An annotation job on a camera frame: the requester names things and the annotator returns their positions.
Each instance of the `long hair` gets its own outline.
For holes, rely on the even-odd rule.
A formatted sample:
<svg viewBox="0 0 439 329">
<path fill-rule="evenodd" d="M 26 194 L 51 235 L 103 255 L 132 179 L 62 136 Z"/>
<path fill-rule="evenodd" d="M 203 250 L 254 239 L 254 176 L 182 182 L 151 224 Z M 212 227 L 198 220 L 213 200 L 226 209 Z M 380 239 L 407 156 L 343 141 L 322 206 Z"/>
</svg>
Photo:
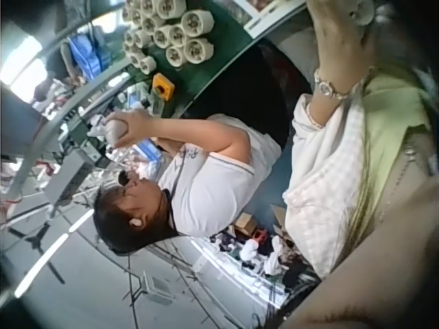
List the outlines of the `long hair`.
<svg viewBox="0 0 439 329">
<path fill-rule="evenodd" d="M 106 191 L 102 188 L 97 192 L 93 205 L 95 212 L 93 221 L 99 237 L 114 253 L 120 256 L 132 254 L 147 245 L 178 236 L 169 224 L 171 200 L 169 191 L 163 191 L 163 198 L 158 211 L 147 222 L 142 230 L 130 225 L 133 218 L 115 205 L 118 198 L 117 188 Z"/>
</svg>

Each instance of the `watch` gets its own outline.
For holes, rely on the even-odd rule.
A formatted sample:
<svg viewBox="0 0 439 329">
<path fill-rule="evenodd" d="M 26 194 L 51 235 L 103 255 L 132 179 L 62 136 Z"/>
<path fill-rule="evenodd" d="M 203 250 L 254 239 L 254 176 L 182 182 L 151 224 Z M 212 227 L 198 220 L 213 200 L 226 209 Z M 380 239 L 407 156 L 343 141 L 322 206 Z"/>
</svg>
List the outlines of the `watch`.
<svg viewBox="0 0 439 329">
<path fill-rule="evenodd" d="M 319 77 L 318 69 L 314 73 L 314 82 L 316 83 L 316 87 L 318 88 L 320 93 L 326 97 L 336 98 L 340 101 L 343 101 L 343 100 L 347 99 L 349 97 L 349 95 L 351 94 L 350 92 L 346 93 L 346 94 L 341 94 L 341 93 L 338 93 L 337 91 L 335 91 L 332 83 L 327 82 L 327 81 L 323 81 Z"/>
</svg>

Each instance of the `green work surface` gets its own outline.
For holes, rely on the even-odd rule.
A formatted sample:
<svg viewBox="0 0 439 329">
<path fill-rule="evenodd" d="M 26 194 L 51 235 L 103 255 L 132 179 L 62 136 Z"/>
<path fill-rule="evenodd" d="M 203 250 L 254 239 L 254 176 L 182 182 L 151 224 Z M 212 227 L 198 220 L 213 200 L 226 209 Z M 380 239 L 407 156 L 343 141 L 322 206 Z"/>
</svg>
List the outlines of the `green work surface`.
<svg viewBox="0 0 439 329">
<path fill-rule="evenodd" d="M 144 49 L 145 55 L 152 56 L 157 62 L 157 72 L 175 84 L 172 99 L 166 103 L 163 117 L 179 117 L 187 106 L 221 73 L 252 41 L 242 26 L 221 7 L 212 1 L 187 0 L 188 10 L 209 10 L 215 20 L 213 30 L 201 36 L 215 47 L 213 57 L 201 64 L 186 63 L 175 68 L 168 63 L 165 49 L 157 46 Z M 180 19 L 168 20 L 173 25 Z"/>
</svg>

